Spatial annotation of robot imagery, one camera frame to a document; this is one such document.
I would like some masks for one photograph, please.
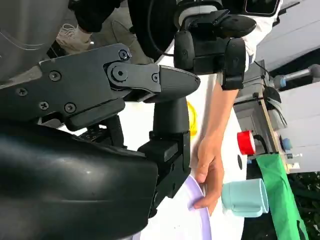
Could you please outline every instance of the light blue mug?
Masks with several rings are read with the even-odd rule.
[[[267,191],[261,178],[226,183],[221,198],[223,206],[235,216],[257,218],[269,212]]]

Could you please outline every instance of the red cap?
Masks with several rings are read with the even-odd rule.
[[[242,155],[254,155],[256,153],[255,141],[251,131],[238,132],[236,137]]]

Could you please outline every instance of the white wall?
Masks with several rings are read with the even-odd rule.
[[[300,170],[293,172],[320,171],[320,82],[283,91],[280,96],[288,128],[278,132],[290,139],[294,154],[303,154],[292,161],[300,164]]]
[[[284,0],[301,2],[280,16],[280,24],[259,44],[257,60],[264,59],[269,70],[320,47],[320,0]]]

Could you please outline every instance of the yellow object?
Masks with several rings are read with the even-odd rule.
[[[191,140],[197,134],[197,112],[195,108],[187,101],[188,113],[189,113],[189,130]]]

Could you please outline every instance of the mug handle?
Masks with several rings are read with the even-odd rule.
[[[232,206],[232,212],[235,216],[245,218],[257,218],[263,213],[261,206],[246,207],[246,206]]]

